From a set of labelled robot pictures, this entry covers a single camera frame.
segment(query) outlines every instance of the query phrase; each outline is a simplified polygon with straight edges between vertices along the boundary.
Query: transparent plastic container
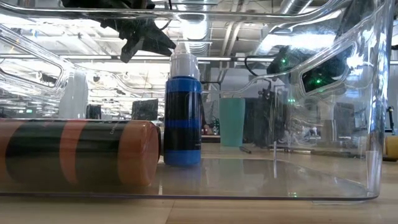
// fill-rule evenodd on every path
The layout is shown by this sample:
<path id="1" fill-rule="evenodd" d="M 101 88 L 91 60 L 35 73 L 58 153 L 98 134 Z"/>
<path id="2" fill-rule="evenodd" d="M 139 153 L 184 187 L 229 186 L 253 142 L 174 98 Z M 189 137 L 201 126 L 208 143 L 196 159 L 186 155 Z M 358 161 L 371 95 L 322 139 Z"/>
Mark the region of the transparent plastic container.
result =
<path id="1" fill-rule="evenodd" d="M 245 12 L 249 3 L 229 12 L 212 1 L 172 11 L 0 2 L 0 194 L 376 198 L 394 1 L 331 0 L 298 14 Z M 176 47 L 200 69 L 198 166 L 161 156 Z M 226 110 L 240 114 L 220 117 L 220 98 L 240 98 Z M 242 143 L 222 146 L 220 124 L 242 131 Z"/>

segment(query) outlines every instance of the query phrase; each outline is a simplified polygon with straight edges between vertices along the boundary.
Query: wooden table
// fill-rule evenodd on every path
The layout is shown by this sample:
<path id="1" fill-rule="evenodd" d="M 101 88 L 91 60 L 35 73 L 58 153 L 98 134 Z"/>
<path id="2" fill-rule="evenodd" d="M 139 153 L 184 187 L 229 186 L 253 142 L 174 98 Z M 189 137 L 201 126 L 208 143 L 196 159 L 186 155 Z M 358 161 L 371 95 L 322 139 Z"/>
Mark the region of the wooden table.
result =
<path id="1" fill-rule="evenodd" d="M 204 157 L 228 153 L 204 151 Z M 246 157 L 234 152 L 233 157 Z M 382 168 L 379 198 L 345 205 L 290 201 L 0 198 L 1 224 L 398 223 L 398 163 Z"/>

